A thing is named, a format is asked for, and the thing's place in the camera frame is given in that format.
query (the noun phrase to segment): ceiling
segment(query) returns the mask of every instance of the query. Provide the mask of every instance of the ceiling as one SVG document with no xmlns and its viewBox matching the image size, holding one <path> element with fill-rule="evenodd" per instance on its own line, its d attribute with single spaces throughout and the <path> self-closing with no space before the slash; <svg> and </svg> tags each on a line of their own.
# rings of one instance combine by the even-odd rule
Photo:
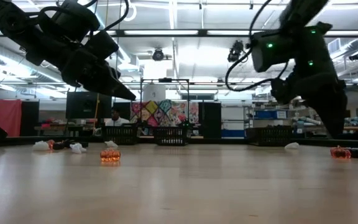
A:
<svg viewBox="0 0 358 224">
<path fill-rule="evenodd" d="M 15 4 L 24 11 L 39 11 L 46 6 L 54 6 L 55 1 L 51 0 L 13 0 Z M 278 17 L 289 0 L 273 0 L 270 5 L 261 13 L 255 29 L 274 29 L 279 26 Z M 248 29 L 252 18 L 258 10 L 257 6 L 264 3 L 264 0 L 253 0 L 254 9 L 250 10 L 250 1 L 247 0 L 177 0 L 177 6 L 170 7 L 170 0 L 132 0 L 132 5 L 136 7 L 137 14 L 131 21 L 124 21 L 114 29 Z M 332 0 L 331 5 L 324 8 L 317 18 L 310 24 L 318 21 L 328 22 L 334 29 L 357 29 L 358 30 L 358 0 Z M 173 17 L 170 16 L 170 9 L 174 11 Z M 96 14 L 105 24 L 110 24 L 120 16 L 120 1 L 100 0 L 96 9 Z M 177 50 L 178 77 L 202 80 L 203 82 L 216 81 L 217 78 L 224 77 L 225 72 L 231 63 L 227 62 L 229 48 L 235 40 L 245 38 L 235 37 L 176 37 L 175 45 Z M 351 40 L 342 39 L 342 43 Z M 148 60 L 150 52 L 155 48 L 161 48 L 165 54 L 173 54 L 173 41 L 171 37 L 119 37 L 116 38 L 121 49 L 128 55 L 136 55 L 140 58 L 140 65 L 152 63 Z M 0 37 L 0 47 L 6 51 L 7 57 L 11 53 L 23 57 L 19 46 L 6 37 Z M 358 66 L 358 61 L 351 62 L 346 57 L 337 58 L 334 63 L 338 72 L 344 72 L 349 68 Z M 114 59 L 109 62 L 116 66 Z M 285 75 L 292 70 L 291 65 L 287 68 Z M 237 67 L 231 78 L 233 80 L 246 82 L 247 78 L 270 78 L 275 77 L 283 65 L 276 65 L 265 73 L 256 73 L 253 69 L 252 60 Z M 49 66 L 43 69 L 43 74 L 50 72 L 52 77 L 57 77 L 58 70 Z M 125 72 L 135 80 L 139 80 L 139 72 Z M 358 70 L 352 76 L 348 73 L 342 74 L 342 78 L 357 78 Z"/>
</svg>

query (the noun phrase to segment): person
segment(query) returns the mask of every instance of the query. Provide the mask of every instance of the person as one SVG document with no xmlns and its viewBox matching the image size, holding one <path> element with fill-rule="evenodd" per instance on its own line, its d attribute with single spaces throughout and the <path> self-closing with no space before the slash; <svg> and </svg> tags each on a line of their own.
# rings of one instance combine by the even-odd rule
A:
<svg viewBox="0 0 358 224">
<path fill-rule="evenodd" d="M 111 119 L 106 122 L 106 126 L 121 126 L 123 124 L 129 124 L 127 119 L 119 116 L 119 109 L 111 108 Z"/>
</svg>

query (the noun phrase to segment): metal frame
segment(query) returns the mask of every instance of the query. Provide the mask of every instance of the metal frame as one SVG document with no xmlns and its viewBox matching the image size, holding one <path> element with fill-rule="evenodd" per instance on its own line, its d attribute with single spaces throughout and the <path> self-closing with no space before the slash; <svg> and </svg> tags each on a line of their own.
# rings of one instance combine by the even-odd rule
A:
<svg viewBox="0 0 358 224">
<path fill-rule="evenodd" d="M 256 29 L 255 32 L 272 31 L 273 29 Z M 128 34 L 133 32 L 150 32 L 150 34 Z M 330 30 L 325 38 L 358 38 L 358 34 L 351 34 L 358 30 Z M 249 37 L 249 29 L 119 29 L 108 30 L 111 37 Z"/>
<path fill-rule="evenodd" d="M 184 78 L 179 78 L 179 79 L 167 79 L 170 82 L 166 82 L 166 83 L 171 83 L 171 82 L 178 82 L 178 84 L 180 84 L 180 82 L 187 82 L 187 119 L 189 119 L 190 116 L 190 80 L 189 79 L 184 79 Z M 158 81 L 160 82 L 161 79 L 140 79 L 140 120 L 142 120 L 142 110 L 143 110 L 143 82 L 144 81 L 151 81 L 151 83 L 153 83 L 153 81 Z"/>
</svg>

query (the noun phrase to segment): white plastic bag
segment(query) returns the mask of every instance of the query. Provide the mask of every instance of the white plastic bag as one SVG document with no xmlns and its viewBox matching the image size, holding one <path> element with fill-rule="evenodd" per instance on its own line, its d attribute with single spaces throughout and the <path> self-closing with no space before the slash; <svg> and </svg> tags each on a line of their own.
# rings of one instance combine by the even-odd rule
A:
<svg viewBox="0 0 358 224">
<path fill-rule="evenodd" d="M 70 148 L 71 148 L 72 153 L 75 153 L 75 154 L 81 154 L 83 152 L 86 152 L 86 149 L 84 149 L 80 143 L 71 144 Z"/>
<path fill-rule="evenodd" d="M 44 141 L 36 142 L 32 146 L 32 150 L 34 150 L 34 151 L 49 151 L 49 145 L 48 145 L 48 143 L 46 143 Z"/>
<path fill-rule="evenodd" d="M 290 144 L 287 144 L 284 149 L 299 149 L 299 144 L 297 142 L 293 142 Z"/>
<path fill-rule="evenodd" d="M 106 143 L 107 147 L 113 147 L 113 148 L 117 148 L 118 145 L 116 143 L 114 143 L 113 141 L 108 141 L 108 142 L 104 142 Z"/>
</svg>

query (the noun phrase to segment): black basket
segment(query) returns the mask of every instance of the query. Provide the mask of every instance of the black basket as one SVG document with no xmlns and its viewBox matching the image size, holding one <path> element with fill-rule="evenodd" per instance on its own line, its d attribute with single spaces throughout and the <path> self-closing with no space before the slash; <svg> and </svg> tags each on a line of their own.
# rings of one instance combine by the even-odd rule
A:
<svg viewBox="0 0 358 224">
<path fill-rule="evenodd" d="M 247 128 L 246 134 L 248 141 L 257 146 L 286 146 L 291 143 L 292 127 Z"/>
<path fill-rule="evenodd" d="M 156 127 L 154 140 L 159 146 L 186 146 L 191 136 L 189 127 Z"/>
<path fill-rule="evenodd" d="M 140 136 L 137 126 L 105 126 L 102 127 L 104 141 L 113 141 L 117 145 L 135 145 Z"/>
</svg>

